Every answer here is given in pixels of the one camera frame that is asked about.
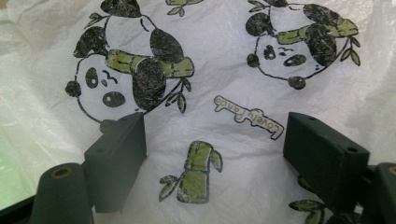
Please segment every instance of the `panda eye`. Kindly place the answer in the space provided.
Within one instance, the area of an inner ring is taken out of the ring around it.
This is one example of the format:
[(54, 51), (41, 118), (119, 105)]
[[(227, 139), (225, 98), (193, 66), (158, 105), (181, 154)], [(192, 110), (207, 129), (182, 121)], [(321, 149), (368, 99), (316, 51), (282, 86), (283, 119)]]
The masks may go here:
[(267, 48), (264, 50), (264, 58), (266, 60), (273, 60), (276, 58), (274, 48), (271, 45), (267, 45)]
[(117, 91), (111, 91), (103, 96), (103, 104), (112, 108), (119, 107), (125, 104), (125, 97)]
[(288, 58), (283, 65), (286, 67), (298, 66), (306, 62), (306, 57), (303, 54), (296, 54)]
[(91, 89), (95, 89), (98, 86), (98, 75), (95, 68), (90, 68), (87, 71), (87, 74), (85, 75), (85, 81), (87, 86)]

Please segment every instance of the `hole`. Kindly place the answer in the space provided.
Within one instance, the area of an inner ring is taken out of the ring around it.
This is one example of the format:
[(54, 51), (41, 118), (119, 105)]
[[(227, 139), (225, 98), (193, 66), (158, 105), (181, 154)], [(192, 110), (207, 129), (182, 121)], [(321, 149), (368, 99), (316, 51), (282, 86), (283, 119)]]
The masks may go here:
[(394, 175), (396, 175), (396, 166), (390, 167), (390, 168), (389, 168), (389, 171), (390, 171), (391, 173), (393, 173)]
[(98, 148), (98, 149), (96, 149), (96, 152), (98, 152), (98, 153), (105, 153), (106, 150), (105, 150), (104, 148)]
[(358, 150), (354, 147), (349, 147), (346, 150), (348, 150), (349, 152), (358, 152)]
[(54, 170), (50, 176), (52, 177), (52, 179), (61, 179), (71, 175), (72, 173), (73, 173), (72, 168), (61, 167), (59, 169)]

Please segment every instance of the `screw hole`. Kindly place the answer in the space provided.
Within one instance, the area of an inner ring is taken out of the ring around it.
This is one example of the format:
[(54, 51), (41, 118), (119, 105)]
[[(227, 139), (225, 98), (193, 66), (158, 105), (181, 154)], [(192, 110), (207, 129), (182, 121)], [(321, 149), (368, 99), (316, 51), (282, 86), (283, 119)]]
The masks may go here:
[(73, 173), (72, 168), (61, 167), (59, 169), (54, 170), (50, 176), (52, 177), (52, 179), (61, 179), (71, 175), (72, 173)]
[(354, 147), (349, 147), (346, 150), (348, 150), (349, 152), (358, 152), (358, 150)]

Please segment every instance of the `panda nose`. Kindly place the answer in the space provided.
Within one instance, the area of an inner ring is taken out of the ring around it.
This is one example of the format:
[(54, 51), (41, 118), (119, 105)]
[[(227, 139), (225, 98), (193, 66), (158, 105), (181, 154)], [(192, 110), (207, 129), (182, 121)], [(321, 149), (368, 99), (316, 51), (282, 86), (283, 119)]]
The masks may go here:
[(104, 79), (102, 79), (100, 82), (102, 82), (102, 85), (103, 85), (104, 87), (107, 87), (107, 82), (106, 82)]

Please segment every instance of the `panda face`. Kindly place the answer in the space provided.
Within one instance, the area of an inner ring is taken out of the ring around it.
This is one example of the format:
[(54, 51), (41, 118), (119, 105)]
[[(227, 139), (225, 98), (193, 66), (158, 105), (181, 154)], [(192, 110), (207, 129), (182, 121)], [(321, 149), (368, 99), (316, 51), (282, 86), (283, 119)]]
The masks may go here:
[(132, 76), (109, 69), (105, 60), (104, 56), (92, 55), (79, 65), (76, 82), (81, 89), (78, 104), (83, 112), (99, 122), (144, 112), (134, 101)]
[(273, 77), (307, 77), (323, 68), (312, 57), (305, 42), (281, 45), (270, 35), (259, 37), (255, 54), (260, 69)]

